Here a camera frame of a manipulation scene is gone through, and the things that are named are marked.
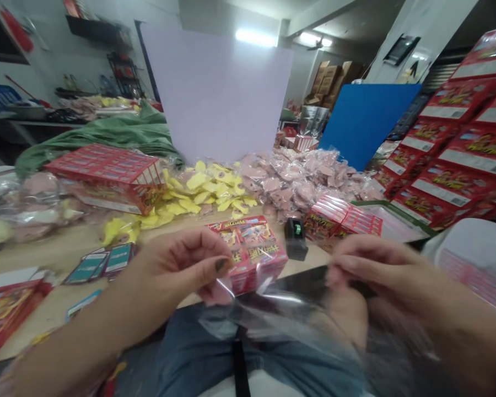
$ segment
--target blue board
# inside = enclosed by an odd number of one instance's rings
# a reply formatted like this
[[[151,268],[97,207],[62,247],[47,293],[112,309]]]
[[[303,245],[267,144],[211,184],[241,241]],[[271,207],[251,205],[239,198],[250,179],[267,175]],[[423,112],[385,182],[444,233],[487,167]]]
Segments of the blue board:
[[[420,88],[420,84],[344,85],[319,148],[336,148],[350,166],[363,171]]]

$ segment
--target green tarp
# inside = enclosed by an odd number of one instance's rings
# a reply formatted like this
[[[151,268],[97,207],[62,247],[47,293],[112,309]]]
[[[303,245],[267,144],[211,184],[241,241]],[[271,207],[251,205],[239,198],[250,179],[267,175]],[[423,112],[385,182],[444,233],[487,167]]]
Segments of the green tarp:
[[[138,149],[145,154],[170,157],[182,166],[181,156],[172,145],[165,116],[144,101],[139,116],[121,115],[95,120],[83,128],[62,133],[24,151],[15,163],[19,177],[42,168],[44,164],[92,143],[125,149]]]

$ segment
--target white wall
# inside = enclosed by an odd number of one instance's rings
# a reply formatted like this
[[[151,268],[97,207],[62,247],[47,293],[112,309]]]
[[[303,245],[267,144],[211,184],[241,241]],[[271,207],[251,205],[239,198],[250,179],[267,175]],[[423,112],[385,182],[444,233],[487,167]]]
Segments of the white wall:
[[[232,6],[222,0],[179,0],[184,30],[235,36],[238,29],[278,36],[280,20]]]
[[[25,54],[29,66],[8,64],[8,74],[22,86],[38,86],[40,96],[55,104],[53,91],[63,87],[63,74],[74,74],[79,88],[92,92],[94,88],[86,79],[99,88],[99,75],[112,75],[106,55],[111,48],[74,36],[66,21],[66,9],[62,1],[57,0],[10,0],[7,4],[19,19],[29,16],[37,30],[44,38],[51,51],[40,48],[38,40],[32,36],[35,48],[31,54]],[[134,20],[141,20],[160,26],[180,27],[179,9],[176,0],[90,0],[89,10],[108,20],[120,21],[131,30],[133,50],[129,56],[138,67],[142,86],[152,97],[152,86],[145,68],[145,61],[139,44]],[[4,68],[0,62],[0,75]]]
[[[402,34],[419,36],[419,47],[439,56],[478,0],[406,0],[380,47],[366,82],[394,83],[404,62],[394,67],[384,57]]]

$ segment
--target dark nail polish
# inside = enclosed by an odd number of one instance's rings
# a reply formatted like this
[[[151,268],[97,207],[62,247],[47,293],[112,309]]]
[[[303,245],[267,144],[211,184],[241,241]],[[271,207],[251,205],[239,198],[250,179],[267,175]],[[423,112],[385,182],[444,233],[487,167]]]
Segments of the dark nail polish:
[[[220,270],[224,267],[224,265],[226,264],[226,259],[225,258],[222,258],[222,259],[219,259],[217,262],[215,262],[215,270],[216,272],[220,272]]]

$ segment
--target black strap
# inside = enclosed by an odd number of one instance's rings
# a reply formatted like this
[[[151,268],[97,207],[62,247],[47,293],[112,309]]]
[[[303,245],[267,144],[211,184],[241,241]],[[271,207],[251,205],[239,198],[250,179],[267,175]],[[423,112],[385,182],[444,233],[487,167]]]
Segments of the black strap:
[[[235,394],[237,397],[251,397],[248,385],[248,372],[244,361],[242,342],[237,339],[233,342],[233,375],[235,378]]]

